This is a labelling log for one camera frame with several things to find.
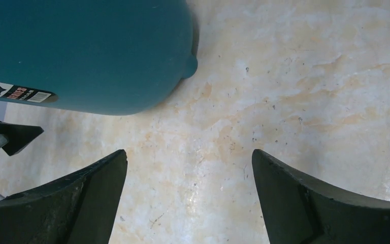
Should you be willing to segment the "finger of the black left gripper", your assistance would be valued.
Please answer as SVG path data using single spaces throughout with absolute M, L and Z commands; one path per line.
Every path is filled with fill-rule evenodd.
M 0 149 L 13 156 L 22 151 L 44 130 L 39 126 L 9 124 L 0 121 Z

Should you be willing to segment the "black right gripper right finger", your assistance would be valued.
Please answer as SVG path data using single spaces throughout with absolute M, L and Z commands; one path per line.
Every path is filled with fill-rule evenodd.
M 390 201 L 339 188 L 260 149 L 252 168 L 270 243 L 390 243 Z

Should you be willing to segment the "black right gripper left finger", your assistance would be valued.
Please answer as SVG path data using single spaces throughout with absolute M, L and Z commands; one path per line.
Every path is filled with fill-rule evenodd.
M 0 243 L 108 243 L 122 194 L 122 149 L 0 200 Z

